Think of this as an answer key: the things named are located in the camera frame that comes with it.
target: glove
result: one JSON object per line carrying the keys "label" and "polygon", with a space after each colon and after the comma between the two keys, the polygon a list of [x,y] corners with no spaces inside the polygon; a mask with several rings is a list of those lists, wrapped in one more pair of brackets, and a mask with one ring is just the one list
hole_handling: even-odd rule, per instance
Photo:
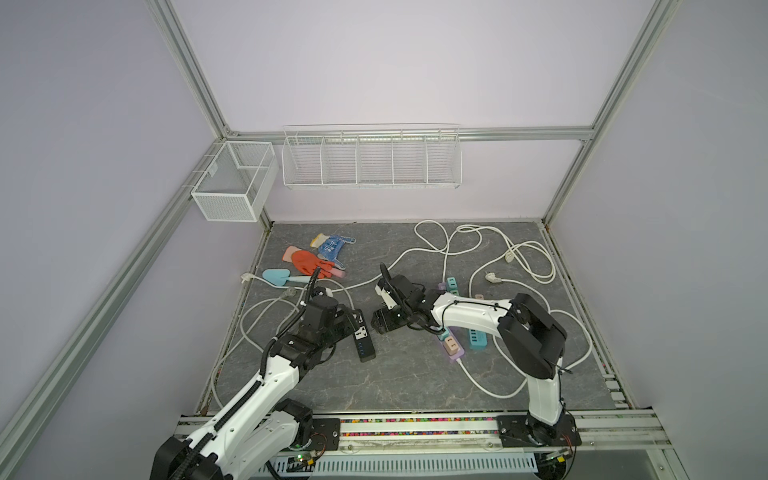
{"label": "glove", "polygon": [[321,260],[314,253],[307,252],[306,250],[299,250],[296,247],[288,247],[285,255],[283,255],[283,260],[293,263],[298,271],[304,275],[312,275],[315,272],[315,269],[319,266],[320,274],[317,278],[328,278],[331,275],[336,275],[338,277],[344,276],[344,272],[333,268],[333,262]]}

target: white mesh basket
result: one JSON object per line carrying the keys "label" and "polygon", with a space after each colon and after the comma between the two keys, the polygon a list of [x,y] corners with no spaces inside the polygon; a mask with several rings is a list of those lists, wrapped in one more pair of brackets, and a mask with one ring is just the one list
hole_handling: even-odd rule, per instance
{"label": "white mesh basket", "polygon": [[211,221],[256,222],[277,175],[270,142],[226,141],[192,190]]}
{"label": "white mesh basket", "polygon": [[289,188],[458,187],[458,129],[290,135],[283,145],[283,182]]}

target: teal power strip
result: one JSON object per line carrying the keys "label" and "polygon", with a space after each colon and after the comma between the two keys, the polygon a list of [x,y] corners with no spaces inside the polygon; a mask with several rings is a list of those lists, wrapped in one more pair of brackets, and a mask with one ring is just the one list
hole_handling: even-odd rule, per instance
{"label": "teal power strip", "polygon": [[[447,290],[454,295],[458,295],[458,283],[456,283],[456,278],[449,276],[445,282],[447,283]],[[485,332],[469,330],[469,348],[473,350],[482,350],[486,346],[488,346],[488,336],[485,335]]]}

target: work surface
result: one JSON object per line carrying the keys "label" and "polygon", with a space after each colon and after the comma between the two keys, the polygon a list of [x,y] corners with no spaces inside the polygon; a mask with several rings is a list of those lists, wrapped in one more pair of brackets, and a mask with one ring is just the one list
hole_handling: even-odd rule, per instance
{"label": "work surface", "polygon": [[[414,223],[278,223],[267,241],[257,275],[267,268],[289,268],[300,275],[290,263],[283,262],[282,256],[288,246],[310,250],[310,242],[318,233],[354,237],[357,242],[345,245],[339,255],[346,266],[346,277],[340,282],[354,285],[372,279],[379,273],[379,263],[391,265],[404,250],[413,247],[429,248],[413,232]],[[450,234],[457,223],[443,224]],[[515,243],[537,240],[544,243],[538,225],[532,222],[484,223],[506,233]],[[445,245],[445,236],[439,226],[424,223],[419,232],[438,248]],[[477,268],[504,253],[506,245],[502,237],[490,230],[482,231],[481,245],[470,253],[448,258],[447,276],[458,281],[459,293],[468,295],[468,280]],[[478,242],[476,233],[457,233],[451,242],[451,251],[466,250]],[[548,260],[540,253],[522,249],[534,272],[546,274],[550,271]],[[397,265],[390,269],[392,275],[401,273],[414,283],[427,288],[436,288],[442,280],[440,253],[407,253]],[[481,293],[486,299],[511,299],[517,293],[531,293],[523,286],[513,283],[494,284],[484,275],[496,272],[502,278],[519,280],[533,286],[547,297],[552,309],[574,312],[564,284],[559,276],[551,283],[536,283],[517,262],[500,260],[481,270],[475,276],[472,295]],[[330,282],[319,285],[337,288]],[[381,297],[374,292],[375,283],[350,290],[355,303],[370,320],[374,310],[382,305]],[[246,300],[246,309],[264,299],[279,296],[283,290],[272,288],[254,280]],[[334,294],[342,303],[348,303],[346,294]],[[293,302],[297,297],[289,298]],[[244,320],[245,328],[256,319],[265,305],[253,309]],[[278,323],[290,312],[291,307],[277,303],[256,324],[250,338],[259,345],[265,345],[275,333]],[[587,350],[587,343],[581,328],[564,315],[554,315],[568,331],[565,344],[564,364],[581,357]],[[481,410],[509,409],[526,410],[528,392],[523,388],[510,399],[496,399],[486,395],[472,385],[461,368],[450,363],[444,349],[436,338],[405,327],[385,335],[370,329],[376,347],[376,358],[368,362],[359,361],[352,338],[344,339],[337,346],[333,358],[310,371],[299,385],[288,395],[304,403],[315,412],[342,412],[360,410]],[[467,370],[486,389],[500,395],[517,389],[522,381],[518,374],[499,354],[488,336],[488,346],[483,350],[469,349],[467,330],[454,329],[454,334],[466,354],[463,362]],[[239,330],[235,340],[240,338]],[[243,342],[226,359],[217,382],[217,393],[222,402],[229,401],[235,393],[259,369],[260,352]],[[561,394],[569,409],[612,409],[614,402],[607,390],[598,365],[593,357],[573,369],[573,374],[564,374]]]}

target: white connector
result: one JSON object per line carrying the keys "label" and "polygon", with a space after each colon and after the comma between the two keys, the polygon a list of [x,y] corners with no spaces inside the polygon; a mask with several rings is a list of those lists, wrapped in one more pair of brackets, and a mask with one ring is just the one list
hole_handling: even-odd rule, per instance
{"label": "white connector", "polygon": [[488,272],[485,274],[485,279],[491,283],[501,283],[502,279],[498,278],[494,272]]}

